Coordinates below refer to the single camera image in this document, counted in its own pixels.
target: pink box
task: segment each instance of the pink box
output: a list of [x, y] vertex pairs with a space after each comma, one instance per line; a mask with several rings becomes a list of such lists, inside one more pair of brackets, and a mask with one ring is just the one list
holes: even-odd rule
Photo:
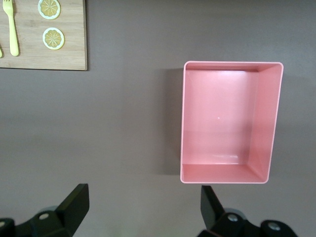
[[268, 181], [282, 74], [279, 62], [184, 65], [183, 183]]

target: bolt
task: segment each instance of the bolt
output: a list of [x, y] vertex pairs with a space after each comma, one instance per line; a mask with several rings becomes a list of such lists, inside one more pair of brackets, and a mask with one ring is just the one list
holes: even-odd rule
[[234, 214], [229, 214], [229, 215], [228, 215], [228, 219], [229, 219], [230, 221], [234, 221], [234, 222], [238, 221], [237, 216], [234, 215]]
[[39, 216], [39, 219], [40, 220], [45, 220], [47, 217], [49, 217], [49, 214], [48, 213], [44, 213], [44, 214]]
[[274, 231], [281, 230], [280, 226], [277, 223], [275, 223], [275, 222], [269, 222], [268, 226], [270, 227], [270, 229], [272, 229]]

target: gray surface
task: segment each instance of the gray surface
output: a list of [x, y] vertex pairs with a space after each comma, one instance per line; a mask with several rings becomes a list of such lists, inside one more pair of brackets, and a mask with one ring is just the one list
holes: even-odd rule
[[281, 61], [269, 182], [214, 189], [255, 225], [279, 219], [314, 236], [315, 11], [314, 1], [87, 1], [88, 72], [0, 69], [0, 216], [21, 223], [88, 182], [75, 236], [196, 236], [200, 185], [179, 179], [181, 68]]

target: bamboo board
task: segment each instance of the bamboo board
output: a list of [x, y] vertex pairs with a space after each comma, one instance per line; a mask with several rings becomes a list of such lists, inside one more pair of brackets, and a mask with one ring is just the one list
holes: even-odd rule
[[[59, 0], [61, 13], [54, 20], [41, 17], [38, 2], [14, 1], [20, 51], [17, 57], [10, 54], [8, 16], [0, 7], [0, 68], [87, 70], [85, 1]], [[43, 32], [49, 27], [64, 33], [65, 44], [59, 50], [48, 49], [42, 41]]]

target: lemon slice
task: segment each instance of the lemon slice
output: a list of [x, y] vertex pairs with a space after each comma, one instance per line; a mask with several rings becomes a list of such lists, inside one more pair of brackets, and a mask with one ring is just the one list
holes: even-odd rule
[[58, 0], [39, 0], [38, 10], [42, 17], [53, 20], [60, 14], [60, 4]]
[[43, 42], [47, 48], [58, 50], [64, 46], [65, 37], [59, 29], [51, 27], [44, 31]]

